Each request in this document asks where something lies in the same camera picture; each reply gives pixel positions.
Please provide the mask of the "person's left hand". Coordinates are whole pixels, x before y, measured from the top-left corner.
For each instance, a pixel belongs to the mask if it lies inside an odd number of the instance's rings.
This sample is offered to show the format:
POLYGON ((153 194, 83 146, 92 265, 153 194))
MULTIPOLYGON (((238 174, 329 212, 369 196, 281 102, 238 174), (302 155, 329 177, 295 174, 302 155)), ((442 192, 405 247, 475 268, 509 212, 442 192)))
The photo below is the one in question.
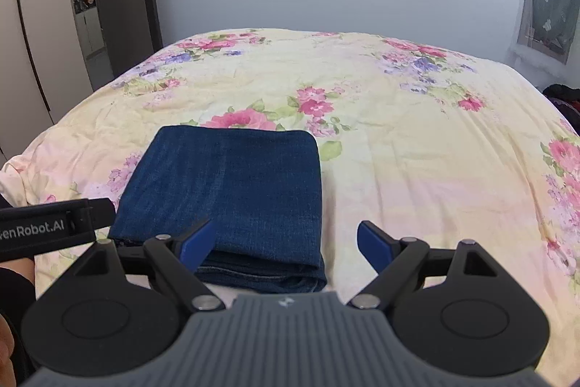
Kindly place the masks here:
POLYGON ((0 384, 2 387, 16 387, 17 381, 11 357, 15 342, 11 329, 3 316, 0 316, 0 384))

